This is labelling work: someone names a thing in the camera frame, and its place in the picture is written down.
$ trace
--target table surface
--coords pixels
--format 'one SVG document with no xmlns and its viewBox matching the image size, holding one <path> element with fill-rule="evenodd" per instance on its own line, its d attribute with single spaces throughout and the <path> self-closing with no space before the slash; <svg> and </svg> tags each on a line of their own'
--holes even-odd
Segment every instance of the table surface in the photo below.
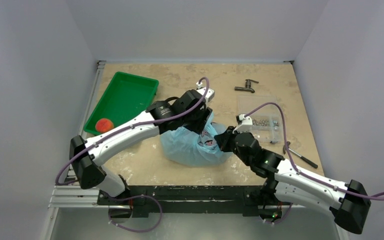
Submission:
<svg viewBox="0 0 384 240">
<path fill-rule="evenodd" d="M 168 97 L 180 97 L 194 89 L 203 76 L 210 80 L 215 97 L 209 107 L 214 112 L 214 122 L 236 126 L 238 95 L 275 96 L 284 111 L 287 138 L 291 148 L 316 164 L 314 169 L 297 156 L 297 165 L 324 175 L 298 88 L 294 70 L 290 64 L 115 64 L 105 65 L 97 93 L 101 98 L 116 72 L 125 72 L 159 81 L 154 101 Z M 245 86 L 245 79 L 253 83 L 255 93 L 234 91 L 235 86 Z M 263 148 L 282 154 L 283 142 L 261 143 Z M 261 185 L 258 177 L 239 158 L 232 155 L 225 163 L 216 166 L 191 167 L 168 160 L 160 143 L 160 137 L 146 139 L 112 157 L 105 164 L 116 174 L 124 176 L 129 185 Z"/>
</svg>

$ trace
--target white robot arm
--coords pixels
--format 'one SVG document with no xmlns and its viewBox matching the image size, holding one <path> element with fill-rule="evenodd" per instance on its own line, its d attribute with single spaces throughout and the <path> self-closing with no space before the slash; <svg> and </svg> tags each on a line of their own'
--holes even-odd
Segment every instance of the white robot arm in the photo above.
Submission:
<svg viewBox="0 0 384 240">
<path fill-rule="evenodd" d="M 82 189 L 96 187 L 111 197 L 117 197 L 125 191 L 127 183 L 122 176 L 116 175 L 104 166 L 111 157 L 145 139 L 179 127 L 200 134 L 212 112 L 206 103 L 213 99 L 215 91 L 211 88 L 206 91 L 206 87 L 202 87 L 199 82 L 196 85 L 196 90 L 188 90 L 181 97 L 154 102 L 134 119 L 109 132 L 86 140 L 79 135 L 72 138 L 70 158 L 85 149 L 90 149 L 72 163 L 80 187 Z M 158 121 L 181 115 L 195 105 L 202 96 L 205 100 L 188 114 L 169 121 Z"/>
<path fill-rule="evenodd" d="M 340 227 L 355 234 L 362 233 L 371 201 L 340 191 L 367 196 L 361 183 L 337 181 L 292 165 L 283 156 L 260 147 L 250 133 L 253 123 L 249 116 L 241 114 L 236 120 L 238 126 L 229 126 L 224 133 L 215 136 L 215 140 L 221 151 L 233 152 L 256 175 L 266 178 L 263 188 L 267 193 L 281 202 L 333 214 Z"/>
</svg>

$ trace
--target light blue cloth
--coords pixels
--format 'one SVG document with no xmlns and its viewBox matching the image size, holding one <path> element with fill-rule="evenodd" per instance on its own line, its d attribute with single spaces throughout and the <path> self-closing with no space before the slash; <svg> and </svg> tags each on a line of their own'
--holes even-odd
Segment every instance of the light blue cloth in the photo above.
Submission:
<svg viewBox="0 0 384 240">
<path fill-rule="evenodd" d="M 224 163 L 232 153 L 220 151 L 214 136 L 224 133 L 226 127 L 211 122 L 213 118 L 211 113 L 201 134 L 184 127 L 163 133 L 160 140 L 164 155 L 174 162 L 195 167 Z"/>
</svg>

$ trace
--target faucet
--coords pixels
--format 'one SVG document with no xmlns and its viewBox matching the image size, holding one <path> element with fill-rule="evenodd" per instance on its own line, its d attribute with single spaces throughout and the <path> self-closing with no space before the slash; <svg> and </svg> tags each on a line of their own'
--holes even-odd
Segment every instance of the faucet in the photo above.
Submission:
<svg viewBox="0 0 384 240">
<path fill-rule="evenodd" d="M 252 79 L 246 79 L 245 80 L 245 87 L 242 86 L 235 86 L 235 91 L 244 91 L 244 92 L 251 92 L 252 94 L 256 91 L 251 87 L 251 82 L 258 84 L 258 81 L 252 80 Z"/>
</svg>

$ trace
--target cable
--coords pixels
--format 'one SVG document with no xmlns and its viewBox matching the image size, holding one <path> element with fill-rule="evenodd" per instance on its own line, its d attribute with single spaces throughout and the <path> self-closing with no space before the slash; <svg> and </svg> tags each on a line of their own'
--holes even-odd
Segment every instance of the cable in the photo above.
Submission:
<svg viewBox="0 0 384 240">
<path fill-rule="evenodd" d="M 123 199 L 114 198 L 114 197 L 109 196 L 108 194 L 107 194 L 106 196 L 107 196 L 109 199 L 111 199 L 111 200 L 114 200 L 114 201 L 120 201 L 120 202 L 127 201 L 127 200 L 138 199 L 138 198 L 151 199 L 152 201 L 154 201 L 154 202 L 158 205 L 158 208 L 159 208 L 159 218 L 158 218 L 158 221 L 156 221 L 156 223 L 155 223 L 152 227 L 150 227 L 150 228 L 146 228 L 146 229 L 133 229 L 133 228 L 129 228 L 129 227 L 126 227 L 126 226 L 122 226 L 122 225 L 120 225 L 120 224 L 118 224 L 118 223 L 115 223 L 115 222 L 111 219 L 111 209 L 108 210 L 108 219 L 109 219 L 108 224 L 113 224 L 113 225 L 116 226 L 116 227 L 119 227 L 119 228 L 121 228 L 121 229 L 130 231 L 130 232 L 134 232 L 134 233 L 146 233 L 146 232 L 152 231 L 152 230 L 154 230 L 156 227 L 158 227 L 158 225 L 161 223 L 161 219 L 163 219 L 163 208 L 161 207 L 161 204 L 158 202 L 158 200 L 155 199 L 155 198 L 153 198 L 152 196 L 148 196 L 148 195 L 138 195 L 138 196 L 131 196 L 131 197 L 123 198 Z"/>
<path fill-rule="evenodd" d="M 286 145 L 286 142 L 287 142 L 287 138 L 286 138 L 286 124 L 285 124 L 285 116 L 284 116 L 284 112 L 282 111 L 281 107 L 275 103 L 275 102 L 266 102 L 262 105 L 260 105 L 259 107 L 257 107 L 256 109 L 252 110 L 251 112 L 249 112 L 248 114 L 245 115 L 245 118 L 248 117 L 249 115 L 255 113 L 256 111 L 258 111 L 260 108 L 264 107 L 264 106 L 267 106 L 267 105 L 275 105 L 278 109 L 279 109 L 279 112 L 280 112 L 280 116 L 282 118 L 282 124 L 283 124 L 283 141 Z M 291 152 L 289 151 L 289 148 L 286 147 L 286 152 L 287 152 L 287 155 L 289 156 L 289 161 L 293 167 L 293 169 L 298 173 L 299 170 L 297 168 L 297 165 L 295 165 L 295 162 L 294 160 L 292 160 L 292 155 L 291 155 Z M 307 175 L 303 172 L 300 173 L 301 175 L 303 175 L 304 177 L 310 179 L 310 180 L 313 180 L 319 184 L 322 184 L 322 185 L 325 185 L 329 188 L 332 188 L 332 189 L 335 189 L 335 186 L 330 184 L 330 183 L 327 183 L 327 182 L 324 182 L 322 180 L 319 180 L 315 177 L 312 177 L 310 175 Z M 343 192 L 343 193 L 346 193 L 346 194 L 350 194 L 350 195 L 353 195 L 353 196 L 356 196 L 356 197 L 359 197 L 359 198 L 363 198 L 363 199 L 370 199 L 370 200 L 375 200 L 375 201 L 384 201 L 384 197 L 380 197 L 380 196 L 383 196 L 384 195 L 384 192 L 380 192 L 380 193 L 377 193 L 377 194 L 374 194 L 372 196 L 367 196 L 367 195 L 363 195 L 363 194 L 359 194 L 359 193 L 355 193 L 355 192 L 352 192 L 352 191 L 348 191 L 348 190 L 344 190 L 344 189 L 341 189 L 339 187 L 336 188 L 336 190 L 340 191 L 340 192 Z"/>
<path fill-rule="evenodd" d="M 280 224 L 281 222 L 283 222 L 283 221 L 287 218 L 287 216 L 288 216 L 289 213 L 291 212 L 292 205 L 293 205 L 293 203 L 291 203 L 291 204 L 289 205 L 289 207 L 287 208 L 285 214 L 284 214 L 278 221 L 275 221 L 275 222 L 274 222 L 275 225 L 276 225 L 276 224 Z"/>
<path fill-rule="evenodd" d="M 205 80 L 206 82 L 206 87 L 205 87 L 205 92 L 204 94 L 201 96 L 201 98 L 195 103 L 195 105 L 193 105 L 191 108 L 189 108 L 188 110 L 180 113 L 180 114 L 177 114 L 177 115 L 174 115 L 174 116 L 171 116 L 171 117 L 168 117 L 168 118 L 164 118 L 164 119 L 158 119 L 158 120 L 152 120 L 152 121 L 142 121 L 142 122 L 137 122 L 137 123 L 134 123 L 132 124 L 132 126 L 125 126 L 123 128 L 120 128 L 118 129 L 117 131 L 114 131 L 104 137 L 102 137 L 101 139 L 99 139 L 98 141 L 95 142 L 95 144 L 92 144 L 88 147 L 86 147 L 85 149 L 83 149 L 82 151 L 80 151 L 79 153 L 77 153 L 75 156 L 73 156 L 62 168 L 61 170 L 59 170 L 58 174 L 56 175 L 56 178 L 55 178 L 55 185 L 57 186 L 63 186 L 63 185 L 69 185 L 69 184 L 72 184 L 72 183 L 75 183 L 77 181 L 79 181 L 78 179 L 76 180 L 71 180 L 71 181 L 66 181 L 66 182 L 60 182 L 60 177 L 61 175 L 63 174 L 64 170 L 66 168 L 68 168 L 76 159 L 78 159 L 80 156 L 82 156 L 83 154 L 87 153 L 89 150 L 91 150 L 92 148 L 94 148 L 95 146 L 98 146 L 99 144 L 103 143 L 105 140 L 117 135 L 117 134 L 120 134 L 128 129 L 131 129 L 132 127 L 135 128 L 137 126 L 141 126 L 141 125 L 147 125 L 147 124 L 159 124 L 159 123 L 163 123 L 163 122 L 166 122 L 166 121 L 171 121 L 171 120 L 175 120 L 175 119 L 178 119 L 178 118 L 181 118 L 185 115 L 187 115 L 188 113 L 192 112 L 194 109 L 196 109 L 205 99 L 205 96 L 207 95 L 207 92 L 208 92 L 208 89 L 210 88 L 210 80 L 208 80 L 208 78 L 206 76 L 202 77 L 198 83 L 201 83 L 202 80 Z"/>
</svg>

